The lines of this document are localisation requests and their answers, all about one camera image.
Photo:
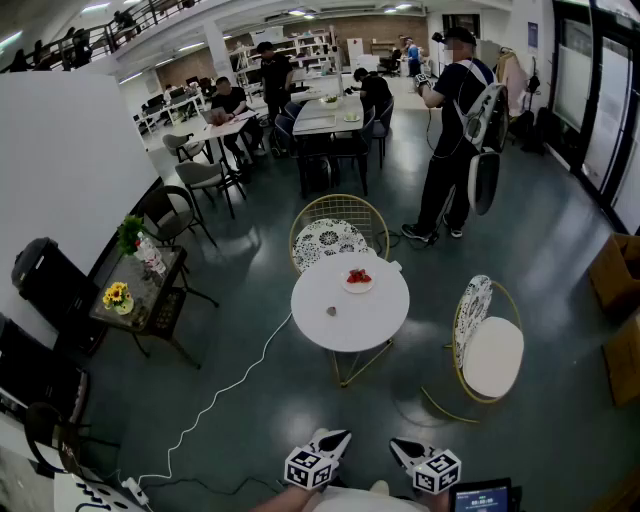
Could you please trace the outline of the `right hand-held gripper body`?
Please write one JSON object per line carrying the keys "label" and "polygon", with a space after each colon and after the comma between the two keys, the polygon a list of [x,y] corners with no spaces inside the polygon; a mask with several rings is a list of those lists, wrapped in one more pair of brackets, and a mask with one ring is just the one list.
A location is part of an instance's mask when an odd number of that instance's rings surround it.
{"label": "right hand-held gripper body", "polygon": [[422,446],[423,454],[406,455],[403,465],[412,487],[429,494],[448,490],[461,477],[461,460],[450,450]]}

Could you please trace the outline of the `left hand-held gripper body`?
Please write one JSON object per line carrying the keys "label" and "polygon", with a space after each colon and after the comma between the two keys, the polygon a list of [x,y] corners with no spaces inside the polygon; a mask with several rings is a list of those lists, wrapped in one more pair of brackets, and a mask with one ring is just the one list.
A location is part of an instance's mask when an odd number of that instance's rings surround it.
{"label": "left hand-held gripper body", "polygon": [[304,490],[328,485],[339,467],[340,446],[340,433],[316,433],[285,459],[284,481]]}

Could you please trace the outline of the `white plate of strawberries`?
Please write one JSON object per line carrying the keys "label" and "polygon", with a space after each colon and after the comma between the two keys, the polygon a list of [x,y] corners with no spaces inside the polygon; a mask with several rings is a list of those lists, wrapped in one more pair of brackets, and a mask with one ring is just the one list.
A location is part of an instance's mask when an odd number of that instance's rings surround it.
{"label": "white plate of strawberries", "polygon": [[347,292],[352,293],[352,294],[362,294],[362,293],[366,293],[366,292],[368,292],[369,290],[371,290],[371,289],[372,289],[372,287],[373,287],[373,286],[374,286],[374,284],[375,284],[375,274],[370,274],[370,273],[368,273],[368,272],[366,271],[366,272],[371,276],[371,278],[372,278],[372,281],[371,281],[371,282],[369,282],[369,283],[364,283],[364,284],[349,284],[349,283],[347,283],[347,282],[346,282],[346,278],[347,278],[347,277],[348,277],[348,275],[349,275],[349,271],[343,272],[343,273],[341,274],[341,284],[342,284],[343,288],[344,288]]}

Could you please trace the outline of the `person's left forearm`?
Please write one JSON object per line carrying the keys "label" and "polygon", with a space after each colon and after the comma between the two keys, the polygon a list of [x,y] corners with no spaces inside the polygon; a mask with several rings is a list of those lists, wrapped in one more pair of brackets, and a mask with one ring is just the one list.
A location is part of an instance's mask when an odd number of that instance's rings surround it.
{"label": "person's left forearm", "polygon": [[249,512],[302,512],[316,494],[317,490],[291,486]]}

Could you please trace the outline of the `black screen monitor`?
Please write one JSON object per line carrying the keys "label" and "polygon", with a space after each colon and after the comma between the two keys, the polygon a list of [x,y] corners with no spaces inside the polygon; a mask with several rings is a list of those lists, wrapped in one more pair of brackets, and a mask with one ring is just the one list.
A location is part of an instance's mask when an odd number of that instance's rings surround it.
{"label": "black screen monitor", "polygon": [[458,483],[449,489],[449,512],[512,512],[510,478]]}

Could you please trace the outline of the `person's white shirt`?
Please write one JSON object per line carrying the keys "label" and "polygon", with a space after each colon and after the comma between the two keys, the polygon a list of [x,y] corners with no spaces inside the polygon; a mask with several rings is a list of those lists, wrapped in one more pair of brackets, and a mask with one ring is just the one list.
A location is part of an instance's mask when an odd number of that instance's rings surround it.
{"label": "person's white shirt", "polygon": [[430,512],[416,502],[361,489],[329,486],[314,495],[303,512]]}

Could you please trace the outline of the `white round table gold legs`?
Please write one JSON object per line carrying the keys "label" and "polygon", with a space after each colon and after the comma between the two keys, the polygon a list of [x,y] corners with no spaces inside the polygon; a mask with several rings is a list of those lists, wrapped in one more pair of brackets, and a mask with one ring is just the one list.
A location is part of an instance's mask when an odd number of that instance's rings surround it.
{"label": "white round table gold legs", "polygon": [[[401,272],[371,254],[338,254],[325,257],[300,275],[291,295],[292,317],[299,330],[314,344],[331,354],[339,385],[347,387],[373,361],[393,345],[393,337],[407,318],[410,294]],[[362,294],[347,292],[341,284],[343,272],[364,268],[375,274],[375,284]],[[337,314],[329,316],[328,307]],[[338,356],[376,350],[370,361],[353,365],[340,376]]]}

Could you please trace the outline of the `floral round cushion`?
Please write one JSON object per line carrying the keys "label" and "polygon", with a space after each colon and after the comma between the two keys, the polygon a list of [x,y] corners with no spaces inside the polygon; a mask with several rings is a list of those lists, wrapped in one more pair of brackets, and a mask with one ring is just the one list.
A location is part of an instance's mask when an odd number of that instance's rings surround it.
{"label": "floral round cushion", "polygon": [[480,323],[485,319],[492,299],[492,281],[486,275],[476,275],[468,283],[457,308],[454,322],[456,364],[463,367],[465,351]]}
{"label": "floral round cushion", "polygon": [[341,253],[368,253],[362,233],[339,219],[319,219],[305,226],[292,244],[295,269],[304,273],[319,260]]}

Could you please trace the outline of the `brown cardboard box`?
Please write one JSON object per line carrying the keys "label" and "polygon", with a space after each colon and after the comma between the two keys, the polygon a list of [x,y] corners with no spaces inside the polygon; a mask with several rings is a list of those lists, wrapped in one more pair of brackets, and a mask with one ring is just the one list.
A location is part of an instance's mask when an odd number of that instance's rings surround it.
{"label": "brown cardboard box", "polygon": [[635,311],[640,307],[640,236],[612,233],[588,275],[607,315],[622,317]]}
{"label": "brown cardboard box", "polygon": [[640,398],[640,309],[603,346],[608,381],[617,407]]}

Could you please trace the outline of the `dark glass side table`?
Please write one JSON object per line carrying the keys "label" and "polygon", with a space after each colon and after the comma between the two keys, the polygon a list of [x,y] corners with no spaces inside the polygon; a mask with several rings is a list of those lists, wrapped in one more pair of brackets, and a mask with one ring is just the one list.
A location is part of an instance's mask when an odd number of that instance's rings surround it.
{"label": "dark glass side table", "polygon": [[[184,248],[165,246],[159,251],[166,265],[163,274],[148,269],[134,256],[119,257],[89,309],[89,318],[130,334],[145,357],[150,354],[140,339],[151,336],[167,342],[187,364],[199,369],[200,363],[182,347],[174,331],[189,294],[210,302],[214,307],[219,303],[189,285],[185,265],[187,251]],[[116,283],[125,285],[121,294],[130,295],[131,299],[121,306],[107,307],[106,292]]]}

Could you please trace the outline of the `white board black print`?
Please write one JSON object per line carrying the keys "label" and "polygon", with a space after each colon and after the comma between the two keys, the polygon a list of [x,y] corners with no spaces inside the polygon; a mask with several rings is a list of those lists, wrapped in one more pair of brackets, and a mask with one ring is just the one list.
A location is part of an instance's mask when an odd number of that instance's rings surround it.
{"label": "white board black print", "polygon": [[134,499],[85,471],[82,476],[58,473],[54,478],[54,512],[149,512]]}

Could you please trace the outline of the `sunflower pot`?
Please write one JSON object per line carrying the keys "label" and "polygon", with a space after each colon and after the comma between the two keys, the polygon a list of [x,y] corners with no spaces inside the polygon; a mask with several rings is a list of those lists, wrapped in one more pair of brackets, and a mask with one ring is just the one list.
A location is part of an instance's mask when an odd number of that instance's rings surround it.
{"label": "sunflower pot", "polygon": [[121,316],[131,313],[134,308],[134,299],[124,282],[114,282],[108,287],[102,301],[106,310],[114,310]]}

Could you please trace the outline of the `bundle of clear water bottles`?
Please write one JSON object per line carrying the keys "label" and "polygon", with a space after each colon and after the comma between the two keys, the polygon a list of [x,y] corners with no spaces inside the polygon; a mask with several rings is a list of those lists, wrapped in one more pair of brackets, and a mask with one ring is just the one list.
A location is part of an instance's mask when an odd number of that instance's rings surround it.
{"label": "bundle of clear water bottles", "polygon": [[150,270],[163,276],[166,273],[166,265],[159,249],[153,244],[150,238],[142,231],[139,231],[135,245],[136,252],[134,255],[140,261],[144,262]]}

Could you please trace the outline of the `dark wooden round chair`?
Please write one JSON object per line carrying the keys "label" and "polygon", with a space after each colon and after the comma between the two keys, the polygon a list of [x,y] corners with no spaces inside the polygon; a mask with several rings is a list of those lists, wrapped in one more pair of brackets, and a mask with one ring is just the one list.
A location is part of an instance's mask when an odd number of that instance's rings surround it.
{"label": "dark wooden round chair", "polygon": [[24,434],[27,445],[35,461],[54,474],[80,476],[81,451],[87,443],[120,448],[119,443],[92,436],[90,429],[90,424],[72,422],[44,402],[35,402],[26,410]]}

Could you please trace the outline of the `green potted plant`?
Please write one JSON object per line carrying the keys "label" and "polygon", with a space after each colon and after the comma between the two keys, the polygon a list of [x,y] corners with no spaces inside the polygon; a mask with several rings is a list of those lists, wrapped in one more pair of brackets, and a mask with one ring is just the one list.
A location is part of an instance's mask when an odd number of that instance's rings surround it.
{"label": "green potted plant", "polygon": [[137,251],[139,233],[145,231],[144,222],[140,217],[127,215],[117,228],[120,251],[125,255],[133,255]]}

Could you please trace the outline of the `grey padded chair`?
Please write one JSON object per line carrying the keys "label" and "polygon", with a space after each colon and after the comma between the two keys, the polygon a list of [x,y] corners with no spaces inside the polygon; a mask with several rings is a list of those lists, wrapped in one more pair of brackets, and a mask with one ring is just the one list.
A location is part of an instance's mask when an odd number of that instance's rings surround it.
{"label": "grey padded chair", "polygon": [[236,218],[229,189],[235,187],[244,200],[247,197],[235,172],[226,171],[225,166],[220,163],[203,164],[194,161],[178,163],[175,170],[192,197],[195,197],[196,191],[201,191],[211,204],[215,205],[211,190],[221,191],[231,218]]}
{"label": "grey padded chair", "polygon": [[193,133],[180,136],[166,134],[162,137],[162,142],[169,153],[182,163],[186,160],[193,161],[194,157],[204,150],[205,143],[194,141],[193,137]]}

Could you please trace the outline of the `black hard case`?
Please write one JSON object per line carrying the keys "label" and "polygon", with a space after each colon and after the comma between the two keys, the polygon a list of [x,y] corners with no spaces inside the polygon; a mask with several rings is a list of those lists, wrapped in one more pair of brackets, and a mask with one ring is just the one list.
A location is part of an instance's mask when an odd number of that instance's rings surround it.
{"label": "black hard case", "polygon": [[60,334],[83,329],[98,287],[51,238],[36,238],[16,256],[11,280]]}
{"label": "black hard case", "polygon": [[36,402],[53,406],[77,422],[86,403],[88,373],[44,346],[0,313],[0,393],[25,409]]}

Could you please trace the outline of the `long white table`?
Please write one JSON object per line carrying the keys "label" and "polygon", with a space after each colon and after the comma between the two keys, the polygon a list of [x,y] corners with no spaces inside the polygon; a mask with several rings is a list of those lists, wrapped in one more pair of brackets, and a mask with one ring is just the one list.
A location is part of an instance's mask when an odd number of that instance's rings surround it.
{"label": "long white table", "polygon": [[369,143],[365,135],[365,112],[360,99],[334,96],[307,102],[294,120],[291,136],[299,169],[301,194],[306,198],[312,190],[311,168],[317,161],[328,165],[325,172],[328,187],[340,185],[341,160],[357,163],[362,191],[368,194],[367,157]]}

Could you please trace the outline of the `blue padded chair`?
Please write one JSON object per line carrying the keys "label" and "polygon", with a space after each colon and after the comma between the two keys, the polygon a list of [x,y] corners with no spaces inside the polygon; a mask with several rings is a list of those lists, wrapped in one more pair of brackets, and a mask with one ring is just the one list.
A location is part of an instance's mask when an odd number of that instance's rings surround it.
{"label": "blue padded chair", "polygon": [[301,111],[301,105],[289,101],[284,106],[284,112],[278,113],[275,118],[275,125],[272,132],[274,136],[272,149],[276,150],[280,156],[295,155],[296,143],[293,136],[293,128]]}
{"label": "blue padded chair", "polygon": [[381,107],[381,113],[375,119],[372,138],[378,142],[379,167],[383,166],[386,155],[386,139],[390,131],[391,118],[394,110],[394,98],[390,97]]}

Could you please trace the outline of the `white square table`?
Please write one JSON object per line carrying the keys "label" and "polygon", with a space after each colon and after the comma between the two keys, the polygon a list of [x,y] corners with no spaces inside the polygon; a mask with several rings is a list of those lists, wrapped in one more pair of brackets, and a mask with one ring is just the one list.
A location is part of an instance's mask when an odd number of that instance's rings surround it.
{"label": "white square table", "polygon": [[[194,134],[193,140],[202,141],[205,143],[205,147],[202,152],[204,153],[207,160],[211,164],[215,163],[214,154],[211,147],[211,141],[215,140],[220,149],[220,161],[228,170],[230,170],[231,166],[229,165],[229,162],[227,159],[227,154],[226,154],[227,148],[224,145],[223,137],[228,134],[234,134],[234,133],[240,132],[243,129],[246,121],[252,117],[257,117],[257,112],[250,109],[248,112],[245,112],[241,116],[238,116],[236,119],[230,122],[226,122],[221,126],[213,126],[206,123],[205,127],[202,130],[196,131],[195,133],[193,133]],[[245,146],[245,140],[246,140],[245,134],[241,133],[239,138],[241,139],[242,143]],[[246,147],[245,149],[246,149],[247,155],[249,156],[249,160],[252,161],[253,160],[252,153]]]}

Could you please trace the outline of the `coat rack with coats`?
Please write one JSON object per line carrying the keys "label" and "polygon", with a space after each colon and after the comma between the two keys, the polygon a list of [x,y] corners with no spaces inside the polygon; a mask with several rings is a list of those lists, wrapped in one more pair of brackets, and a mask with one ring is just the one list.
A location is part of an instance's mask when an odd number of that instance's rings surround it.
{"label": "coat rack with coats", "polygon": [[496,77],[505,86],[511,116],[518,116],[523,109],[526,96],[527,76],[517,55],[511,49],[502,47],[496,67]]}

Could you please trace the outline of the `white shelving unit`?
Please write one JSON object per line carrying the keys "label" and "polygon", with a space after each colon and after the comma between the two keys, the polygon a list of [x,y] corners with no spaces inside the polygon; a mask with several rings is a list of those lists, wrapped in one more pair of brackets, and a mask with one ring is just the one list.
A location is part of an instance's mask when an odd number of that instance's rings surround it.
{"label": "white shelving unit", "polygon": [[335,74],[338,60],[332,30],[316,30],[286,36],[283,26],[250,32],[245,36],[225,39],[236,80],[241,86],[257,88],[261,84],[261,56],[257,46],[270,42],[275,54],[286,57],[294,70],[293,83]]}

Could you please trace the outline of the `black mezzanine railing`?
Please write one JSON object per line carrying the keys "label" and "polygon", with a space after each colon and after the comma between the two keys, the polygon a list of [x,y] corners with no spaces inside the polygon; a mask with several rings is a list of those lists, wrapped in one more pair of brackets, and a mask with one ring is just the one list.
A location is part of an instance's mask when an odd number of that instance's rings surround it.
{"label": "black mezzanine railing", "polygon": [[204,0],[0,0],[0,73],[72,71]]}

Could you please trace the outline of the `white padded frame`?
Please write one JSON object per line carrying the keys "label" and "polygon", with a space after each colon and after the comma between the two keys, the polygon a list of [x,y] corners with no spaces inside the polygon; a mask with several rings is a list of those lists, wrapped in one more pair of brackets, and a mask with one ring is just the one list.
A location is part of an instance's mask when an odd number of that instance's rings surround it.
{"label": "white padded frame", "polygon": [[475,214],[483,216],[495,198],[500,155],[509,128],[506,88],[497,83],[487,86],[468,112],[463,127],[465,139],[477,152],[469,165],[469,205]]}

